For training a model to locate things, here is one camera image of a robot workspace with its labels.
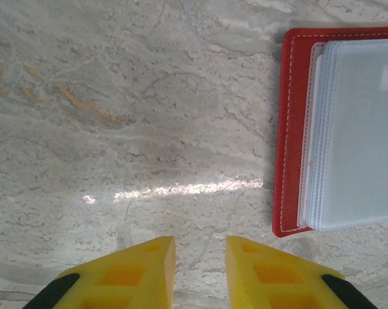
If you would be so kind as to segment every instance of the yellow plastic piece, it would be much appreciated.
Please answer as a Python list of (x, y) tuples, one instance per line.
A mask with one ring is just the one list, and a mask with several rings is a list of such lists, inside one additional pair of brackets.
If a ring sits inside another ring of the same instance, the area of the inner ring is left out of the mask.
[(335, 270), (239, 236), (226, 239), (231, 309), (346, 309), (321, 276)]
[(155, 238), (63, 272), (80, 278), (54, 309), (171, 309), (175, 268), (175, 239)]

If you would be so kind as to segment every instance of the red leather cover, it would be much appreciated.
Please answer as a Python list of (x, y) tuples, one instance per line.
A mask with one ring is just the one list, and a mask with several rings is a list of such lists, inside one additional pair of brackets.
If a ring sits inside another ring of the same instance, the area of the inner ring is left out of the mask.
[(311, 48), (316, 42), (364, 39), (388, 39), (388, 27), (294, 28), (284, 36), (272, 216), (278, 237), (311, 230), (297, 225)]

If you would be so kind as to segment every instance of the white stitching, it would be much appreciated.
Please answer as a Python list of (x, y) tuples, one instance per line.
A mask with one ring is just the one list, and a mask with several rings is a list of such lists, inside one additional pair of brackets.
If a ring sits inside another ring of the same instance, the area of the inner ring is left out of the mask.
[(290, 99), (291, 99), (291, 80), (292, 80), (292, 52), (294, 40), (296, 37), (372, 37), (375, 35), (388, 35), (388, 32), (379, 32), (379, 33), (361, 33), (361, 34), (320, 34), (320, 35), (295, 35), (291, 40), (291, 50), (290, 50), (290, 69), (288, 70), (288, 98), (286, 103), (286, 125), (285, 125), (285, 143), (284, 143), (284, 161), (282, 163), (282, 184), (281, 184), (281, 207), (279, 215), (279, 229), (281, 232), (293, 232), (294, 230), (302, 230), (305, 227), (298, 227), (296, 229), (284, 230), (282, 228), (283, 223), (283, 209), (284, 209), (284, 176), (285, 176), (285, 165), (286, 165), (286, 156), (287, 156), (287, 143), (288, 143), (288, 131), (289, 131), (289, 120), (290, 120)]

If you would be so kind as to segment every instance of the marble floor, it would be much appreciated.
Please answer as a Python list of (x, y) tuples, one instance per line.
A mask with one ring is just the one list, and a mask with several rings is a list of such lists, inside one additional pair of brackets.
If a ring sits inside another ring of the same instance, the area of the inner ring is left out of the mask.
[(388, 309), (388, 222), (271, 232), (282, 36), (346, 22), (388, 24), (388, 0), (0, 0), (0, 309), (161, 235), (174, 307), (228, 308), (231, 234)]

